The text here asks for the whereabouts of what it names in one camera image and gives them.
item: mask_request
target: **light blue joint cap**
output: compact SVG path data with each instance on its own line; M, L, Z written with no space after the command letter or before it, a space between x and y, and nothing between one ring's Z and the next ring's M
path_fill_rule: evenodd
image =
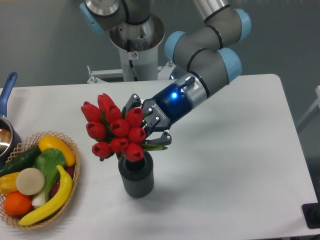
M174 61L174 52L175 52L176 44L179 38L184 34L187 34L187 33L184 31L175 31L166 40L164 45L164 53L169 60Z
M80 12L85 18L85 21L89 24L92 31L94 31L96 34L103 34L105 31L100 27L100 25L96 22L94 17L90 14L88 9L85 6L85 3L80 4Z
M239 39L239 42L242 39L245 39L251 32L251 20L249 15L242 9L235 9L234 11L236 11L241 19L241 36Z
M241 75L242 64L240 58L230 48L221 48L218 50L218 53L224 61L226 72L228 74L228 84L230 84L232 80Z

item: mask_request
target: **tulip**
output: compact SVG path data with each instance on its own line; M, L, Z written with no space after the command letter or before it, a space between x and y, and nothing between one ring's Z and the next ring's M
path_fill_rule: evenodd
M122 119L122 113L117 106L111 105L106 108L105 120L112 124L115 120Z
M146 139L146 131L141 127L133 127L129 130L128 140L130 143L141 143Z
M114 101L112 101L111 97L103 93L102 95L98 95L98 105L99 105L99 108L107 111L107 107L115 106L115 103Z
M129 143L125 150L125 157L131 162L136 162L144 157L144 151L141 146L136 143Z
M106 159L111 154L111 148L107 142L100 141L92 146L92 152L97 157Z
M132 108L125 116L125 120L129 123L131 128L140 127L143 119L144 113L142 108Z
M88 122L100 122L101 110L97 106L85 101L81 111Z
M100 122L91 121L85 127L92 139L104 139L106 137L106 128Z
M117 137L125 137L129 133L130 126L126 120L117 119L110 124L110 130Z
M113 152L120 154L124 152L129 145L129 141L125 137L115 137L110 142L110 147Z

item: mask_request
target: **fruit basket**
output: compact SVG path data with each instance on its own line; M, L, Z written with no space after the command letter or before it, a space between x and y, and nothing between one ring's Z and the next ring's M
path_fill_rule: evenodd
M71 193L70 193L67 201L65 202L65 204L59 210L57 210L53 216L50 216L49 218L45 218L44 220L39 221L37 223L34 223L33 225L30 225L30 226L19 225L19 221L22 217L12 217L12 216L6 214L6 212L4 210L4 201L6 199L6 196L3 194L0 194L0 218L1 218L1 220L4 221L7 225L10 225L10 226L17 228L17 229L20 229L20 230L35 230L35 229L45 227L45 226L51 224L52 222L54 222L57 218L59 218L64 213L64 211L66 210L66 208L70 204L71 199L73 198L75 190L78 185L79 176L80 176L80 169L81 169L79 149L77 147L77 144L71 138L69 138L68 136L64 135L61 132L60 133L53 132L53 131L39 132L37 134L32 135L31 137L27 137L26 140L23 140L22 143L18 144L18 146L10 154L7 162L11 161L14 157L18 156L19 154L21 154L25 150L30 149L33 146L37 145L39 143L39 140L42 137L47 136L47 135L54 136L54 137L61 139L71 149L72 153L74 154L75 165L74 165L74 176L73 176L73 181L72 181Z

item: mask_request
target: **yellow bell pepper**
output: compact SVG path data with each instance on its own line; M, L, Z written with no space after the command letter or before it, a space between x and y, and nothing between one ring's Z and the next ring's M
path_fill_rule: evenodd
M46 135L42 137L39 140L39 148L41 152L43 152L46 149L60 150L65 157L65 164L67 167L73 166L76 162L74 153L71 151L68 145L65 144L65 142L58 137L51 136L51 135Z
M13 172L0 177L0 194L9 195L17 192L16 179L20 172Z
M60 172L60 187L57 193L44 205L29 212L21 218L19 225L30 226L49 217L61 208L68 200L72 190L72 178L62 166L58 165L56 168Z

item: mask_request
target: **bok choy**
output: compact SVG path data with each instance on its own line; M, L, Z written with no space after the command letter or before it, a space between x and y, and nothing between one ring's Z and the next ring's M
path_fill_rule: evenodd
M34 161L33 167L39 169L44 175L44 187L32 198L32 205L38 208L49 201L50 191L59 180L60 174L57 165L66 167L64 154L55 148L44 150Z

